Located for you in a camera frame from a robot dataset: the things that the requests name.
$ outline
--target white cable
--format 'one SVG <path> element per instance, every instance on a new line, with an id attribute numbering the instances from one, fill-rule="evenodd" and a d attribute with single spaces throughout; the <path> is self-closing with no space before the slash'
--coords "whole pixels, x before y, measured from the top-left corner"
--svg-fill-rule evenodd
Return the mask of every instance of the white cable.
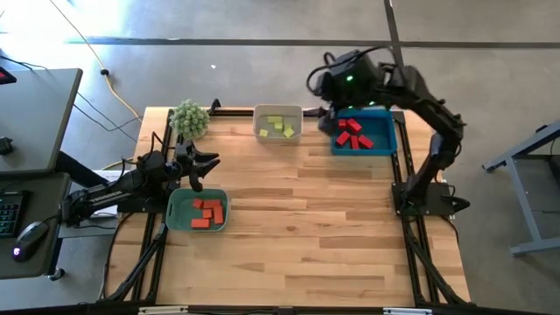
<path id="1" fill-rule="evenodd" d="M 97 62 L 99 63 L 99 67 L 101 67 L 101 75 L 103 75 L 103 77 L 105 78 L 105 81 L 107 82 L 107 86 L 108 89 L 111 91 L 111 94 L 113 94 L 113 96 L 117 100 L 119 100 L 119 102 L 121 102 L 122 105 L 126 106 L 126 108 L 129 109 L 139 121 L 142 121 L 140 115 L 125 100 L 123 100 L 123 98 L 121 98 L 119 94 L 115 92 L 115 90 L 113 89 L 113 84 L 109 80 L 109 70 L 105 68 L 101 58 L 99 58 L 97 52 L 95 52 L 94 48 L 88 43 L 88 40 L 81 34 L 80 30 L 78 30 L 78 28 L 70 21 L 70 19 L 68 19 L 68 17 L 64 14 L 64 12 L 62 12 L 59 6 L 56 5 L 56 3 L 54 3 L 53 0 L 49 0 L 49 1 L 54 6 L 54 8 L 56 8 L 56 10 L 62 15 L 62 17 L 76 30 L 76 32 L 78 32 L 81 39 L 83 39 L 84 43 L 86 43 L 87 47 L 89 47 L 89 50 L 91 50 L 91 52 L 94 54 L 95 58 L 97 59 Z"/>

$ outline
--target red block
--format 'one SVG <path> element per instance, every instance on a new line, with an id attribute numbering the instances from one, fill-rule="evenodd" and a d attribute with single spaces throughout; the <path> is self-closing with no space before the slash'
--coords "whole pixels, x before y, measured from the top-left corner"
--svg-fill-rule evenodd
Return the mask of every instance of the red block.
<path id="1" fill-rule="evenodd" d="M 339 129 L 344 130 L 347 128 L 347 120 L 346 119 L 339 119 Z"/>
<path id="2" fill-rule="evenodd" d="M 344 145 L 344 144 L 348 141 L 348 138 L 349 138 L 349 137 L 350 137 L 350 134 L 344 131 L 344 132 L 341 133 L 340 136 L 336 139 L 336 144 L 338 144 L 338 145 L 340 145 L 340 146 Z"/>
<path id="3" fill-rule="evenodd" d="M 212 209 L 204 209 L 204 210 L 202 210 L 202 218 L 204 218 L 204 219 L 212 219 Z"/>
<path id="4" fill-rule="evenodd" d="M 224 224 L 224 210 L 221 206 L 213 208 L 213 222 L 216 224 Z"/>
<path id="5" fill-rule="evenodd" d="M 364 136 L 364 135 L 361 135 L 361 136 L 358 137 L 358 142 L 362 146 L 366 147 L 367 149 L 371 149 L 371 148 L 374 147 L 374 143 L 371 140 L 369 140 L 369 138 L 367 136 Z"/>
<path id="6" fill-rule="evenodd" d="M 353 133 L 358 133 L 361 130 L 360 124 L 356 122 L 353 118 L 348 119 L 346 125 Z"/>
<path id="7" fill-rule="evenodd" d="M 202 201 L 202 199 L 195 198 L 194 202 L 192 203 L 192 206 L 198 209 L 202 209 L 203 203 L 204 201 Z"/>
<path id="8" fill-rule="evenodd" d="M 211 208 L 211 207 L 217 207 L 217 206 L 221 206 L 221 200 L 220 199 L 204 200 L 204 207 L 205 208 Z"/>
<path id="9" fill-rule="evenodd" d="M 358 136 L 350 136 L 350 143 L 352 144 L 352 150 L 358 150 L 360 148 Z"/>
<path id="10" fill-rule="evenodd" d="M 210 228 L 209 219 L 192 219 L 191 228 Z"/>

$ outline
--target wooden table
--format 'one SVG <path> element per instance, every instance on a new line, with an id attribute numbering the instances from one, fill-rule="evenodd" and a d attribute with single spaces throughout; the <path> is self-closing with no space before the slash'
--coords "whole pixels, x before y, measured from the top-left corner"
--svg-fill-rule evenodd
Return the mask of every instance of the wooden table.
<path id="1" fill-rule="evenodd" d="M 146 109 L 135 157 L 149 151 L 152 131 L 164 134 L 167 111 Z M 412 112 L 405 117 L 418 168 L 431 129 Z M 251 117 L 212 117 L 196 142 L 201 151 L 220 153 L 221 163 L 203 183 L 227 191 L 231 213 L 219 233 L 169 232 L 157 303 L 413 305 L 403 230 L 391 200 L 390 158 L 332 156 L 317 119 L 305 119 L 300 145 L 258 143 L 251 122 Z M 406 179 L 404 168 L 402 174 Z M 468 300 L 453 230 L 441 218 L 425 220 L 433 262 Z M 110 262 L 109 293 L 137 262 L 145 221 L 146 215 L 137 213 L 122 226 Z"/>

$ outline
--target blue tray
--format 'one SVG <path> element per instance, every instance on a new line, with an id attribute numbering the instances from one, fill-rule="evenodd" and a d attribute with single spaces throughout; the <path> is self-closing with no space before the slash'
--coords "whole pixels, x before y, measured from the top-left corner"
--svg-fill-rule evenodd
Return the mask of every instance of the blue tray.
<path id="1" fill-rule="evenodd" d="M 343 146 L 336 144 L 336 139 L 343 130 L 337 130 L 331 136 L 331 153 L 333 155 L 352 155 L 352 156 L 389 156 L 396 151 L 395 126 L 393 115 L 385 109 L 343 109 L 339 112 L 339 118 L 353 118 L 361 125 L 358 135 L 364 135 L 374 142 L 373 149 L 353 150 L 350 140 Z"/>

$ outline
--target yellow-green block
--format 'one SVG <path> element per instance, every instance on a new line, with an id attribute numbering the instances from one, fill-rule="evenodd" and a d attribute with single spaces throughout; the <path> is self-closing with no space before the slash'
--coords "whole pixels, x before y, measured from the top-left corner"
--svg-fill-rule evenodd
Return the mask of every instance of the yellow-green block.
<path id="1" fill-rule="evenodd" d="M 283 134 L 284 134 L 286 137 L 291 137 L 291 136 L 294 135 L 294 133 L 295 133 L 295 132 L 294 132 L 294 130 L 293 130 L 292 128 L 289 128 L 289 129 L 286 129 L 286 130 L 283 131 Z"/>
<path id="2" fill-rule="evenodd" d="M 266 117 L 267 123 L 282 123 L 281 116 L 268 116 Z"/>

